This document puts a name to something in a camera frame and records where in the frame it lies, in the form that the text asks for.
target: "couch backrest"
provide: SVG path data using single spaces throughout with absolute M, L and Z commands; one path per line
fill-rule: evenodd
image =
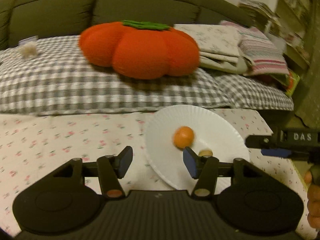
M 80 34 L 91 25 L 136 20 L 251 26 L 249 16 L 224 0 L 0 0 L 0 49 L 22 39 Z

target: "folded blanket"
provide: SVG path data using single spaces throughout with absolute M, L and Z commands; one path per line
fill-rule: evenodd
M 201 52 L 239 57 L 241 35 L 233 26 L 176 24 L 175 29 L 190 35 Z
M 243 74 L 248 71 L 247 62 L 242 57 L 239 58 L 237 63 L 230 63 L 226 61 L 215 61 L 207 57 L 200 56 L 200 66 L 232 74 Z
M 215 54 L 215 53 L 209 53 L 209 52 L 203 52 L 203 51 L 200 51 L 199 54 L 200 56 L 204 56 L 213 60 L 217 59 L 217 60 L 227 61 L 231 63 L 237 63 L 239 60 L 239 57 L 225 56 L 221 54 Z
M 254 61 L 254 65 L 246 73 L 247 76 L 289 74 L 282 52 L 257 28 L 248 29 L 227 21 L 220 24 L 236 28 L 241 35 L 239 48 Z

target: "human hand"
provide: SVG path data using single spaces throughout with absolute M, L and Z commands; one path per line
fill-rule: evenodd
M 304 181 L 306 184 L 312 182 L 312 175 L 307 171 Z M 320 187 L 311 184 L 308 189 L 308 222 L 312 228 L 320 228 Z

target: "orange pumpkin plush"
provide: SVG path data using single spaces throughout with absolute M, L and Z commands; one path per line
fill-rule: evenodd
M 196 42 L 167 25 L 133 21 L 92 26 L 79 46 L 90 63 L 137 79 L 184 76 L 199 65 Z

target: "striped towel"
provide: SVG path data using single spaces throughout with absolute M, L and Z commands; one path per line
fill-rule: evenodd
M 241 35 L 239 48 L 250 57 L 254 65 L 247 76 L 261 74 L 289 74 L 287 63 L 277 47 L 257 28 L 250 29 L 235 23 L 222 21 L 221 25 L 237 28 Z

